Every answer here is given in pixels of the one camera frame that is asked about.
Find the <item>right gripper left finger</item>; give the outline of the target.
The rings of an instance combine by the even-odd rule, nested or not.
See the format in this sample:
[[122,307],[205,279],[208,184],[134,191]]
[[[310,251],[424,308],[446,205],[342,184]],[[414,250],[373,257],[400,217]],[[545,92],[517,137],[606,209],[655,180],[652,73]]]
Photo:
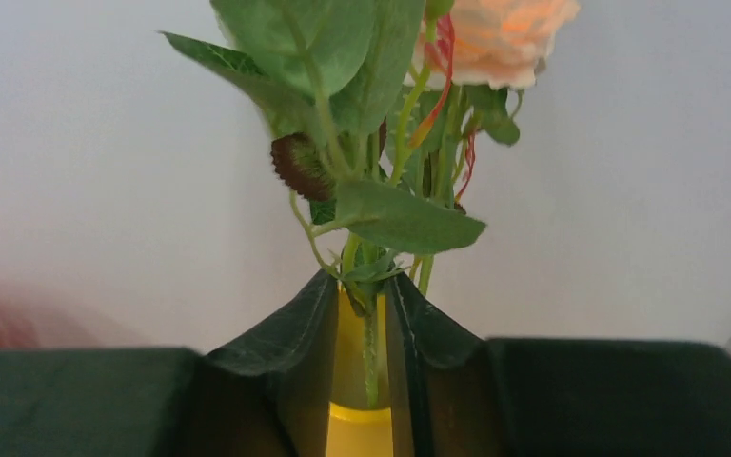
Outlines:
[[336,281],[208,354],[0,350],[0,456],[322,456]]

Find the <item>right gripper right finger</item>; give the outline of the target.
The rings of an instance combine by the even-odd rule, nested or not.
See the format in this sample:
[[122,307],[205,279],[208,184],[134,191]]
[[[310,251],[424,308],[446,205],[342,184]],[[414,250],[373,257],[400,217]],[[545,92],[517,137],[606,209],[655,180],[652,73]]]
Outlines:
[[731,356],[698,342],[471,333],[385,284],[397,456],[731,456]]

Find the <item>pink artificial flower stem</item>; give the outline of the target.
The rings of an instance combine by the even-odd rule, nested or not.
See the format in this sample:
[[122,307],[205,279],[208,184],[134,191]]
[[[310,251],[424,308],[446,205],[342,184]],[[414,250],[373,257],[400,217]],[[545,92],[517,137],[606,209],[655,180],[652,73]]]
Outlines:
[[214,1],[226,38],[174,32],[181,56],[261,112],[269,158],[319,267],[362,324],[364,395],[381,402],[378,300],[474,245],[462,206],[486,134],[511,147],[525,93],[576,1]]

